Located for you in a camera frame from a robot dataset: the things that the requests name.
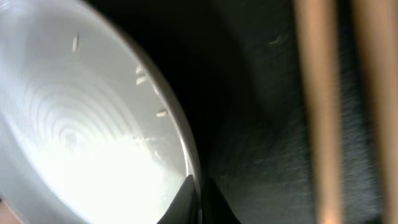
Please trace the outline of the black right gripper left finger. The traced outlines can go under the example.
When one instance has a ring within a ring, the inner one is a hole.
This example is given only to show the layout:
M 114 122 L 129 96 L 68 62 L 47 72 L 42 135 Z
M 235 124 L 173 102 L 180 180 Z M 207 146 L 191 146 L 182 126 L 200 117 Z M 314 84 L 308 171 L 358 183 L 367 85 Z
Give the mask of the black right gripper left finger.
M 164 216 L 158 224 L 197 224 L 197 193 L 192 175 L 184 180 Z

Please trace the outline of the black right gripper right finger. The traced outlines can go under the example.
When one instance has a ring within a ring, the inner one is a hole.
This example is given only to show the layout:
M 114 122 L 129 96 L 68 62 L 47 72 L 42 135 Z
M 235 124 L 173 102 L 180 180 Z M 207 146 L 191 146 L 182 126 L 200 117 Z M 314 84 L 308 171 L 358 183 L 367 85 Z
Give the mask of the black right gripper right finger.
M 203 184 L 202 211 L 204 224 L 240 224 L 212 178 Z

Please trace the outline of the white bowl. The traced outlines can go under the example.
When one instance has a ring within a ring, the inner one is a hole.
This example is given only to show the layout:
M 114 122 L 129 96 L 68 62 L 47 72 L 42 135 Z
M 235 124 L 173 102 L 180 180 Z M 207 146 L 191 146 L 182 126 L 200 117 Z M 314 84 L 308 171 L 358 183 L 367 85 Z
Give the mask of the white bowl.
M 1 198 L 22 223 L 157 223 L 195 141 L 162 73 L 85 1 L 1 2 Z

